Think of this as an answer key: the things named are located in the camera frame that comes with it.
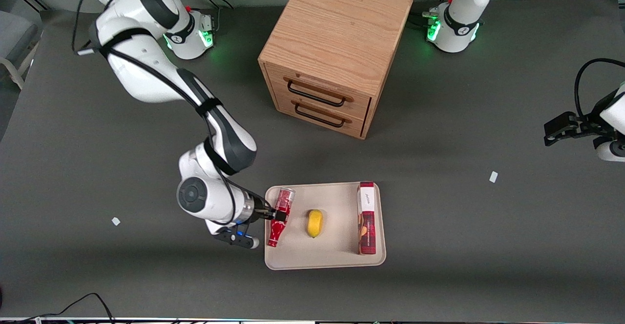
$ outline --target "wood grain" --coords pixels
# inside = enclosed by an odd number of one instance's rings
[[[377,97],[413,0],[290,0],[259,57]]]

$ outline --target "black metal handle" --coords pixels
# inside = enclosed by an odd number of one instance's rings
[[[308,113],[304,113],[303,111],[299,111],[299,110],[297,110],[298,108],[299,108],[299,103],[296,103],[295,104],[295,113],[297,113],[297,114],[299,114],[299,115],[301,115],[303,117],[306,117],[308,119],[316,120],[317,122],[323,122],[324,124],[329,125],[329,126],[334,126],[335,128],[341,128],[343,126],[343,124],[345,124],[345,119],[341,120],[340,124],[336,124],[336,123],[334,123],[332,121],[328,121],[328,120],[325,120],[325,119],[317,118],[314,115],[310,115]]]
[[[294,88],[291,87],[292,84],[293,84],[293,81],[289,80],[289,83],[286,84],[286,87],[289,89],[290,92],[292,92],[292,93],[294,93],[296,95],[300,95],[300,96],[306,97],[307,99],[319,101],[319,102],[322,102],[323,104],[328,104],[328,105],[333,106],[333,107],[340,107],[340,106],[343,106],[345,104],[345,100],[346,100],[345,97],[343,97],[343,99],[340,102],[332,102],[332,101],[328,101],[326,99],[322,99],[321,97],[317,97],[315,95],[310,95],[310,94],[308,94],[306,92],[295,90]]]

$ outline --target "lemon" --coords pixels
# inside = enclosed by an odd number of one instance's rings
[[[315,238],[321,233],[321,227],[323,226],[323,214],[320,210],[310,210],[308,212],[308,235]]]

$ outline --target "wooden drawer cabinet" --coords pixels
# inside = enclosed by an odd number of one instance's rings
[[[282,113],[364,139],[413,0],[289,0],[259,56]]]
[[[303,77],[290,69],[267,66],[271,88],[276,97],[312,101],[320,108],[365,118],[371,97],[327,82]]]

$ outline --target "tray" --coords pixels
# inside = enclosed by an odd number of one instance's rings
[[[384,224],[380,190],[375,184],[375,255],[359,255],[358,205],[356,191],[360,182],[273,186],[265,198],[275,203],[282,187],[295,191],[291,214],[280,235],[277,247],[267,246],[270,221],[265,221],[265,264],[272,270],[341,268],[348,266],[375,266],[386,259]],[[311,238],[306,233],[308,211],[321,210],[321,234]]]

